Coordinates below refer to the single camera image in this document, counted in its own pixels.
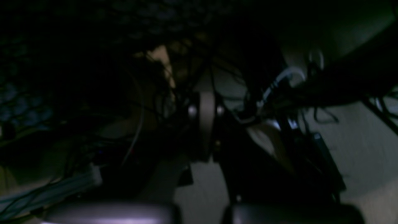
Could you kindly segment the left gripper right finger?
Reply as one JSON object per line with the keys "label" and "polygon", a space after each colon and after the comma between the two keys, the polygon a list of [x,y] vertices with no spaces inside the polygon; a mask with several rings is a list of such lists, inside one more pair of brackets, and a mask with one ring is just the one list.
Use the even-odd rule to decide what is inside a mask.
{"label": "left gripper right finger", "polygon": [[336,203],[235,203],[224,212],[225,224],[364,224],[352,205]]}

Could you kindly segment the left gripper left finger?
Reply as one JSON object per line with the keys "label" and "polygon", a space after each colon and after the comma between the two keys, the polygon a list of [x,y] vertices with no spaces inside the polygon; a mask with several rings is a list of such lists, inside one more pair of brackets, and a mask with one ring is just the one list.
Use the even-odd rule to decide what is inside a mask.
{"label": "left gripper left finger", "polygon": [[51,208],[42,224],[180,224],[180,209],[157,203],[68,203]]}

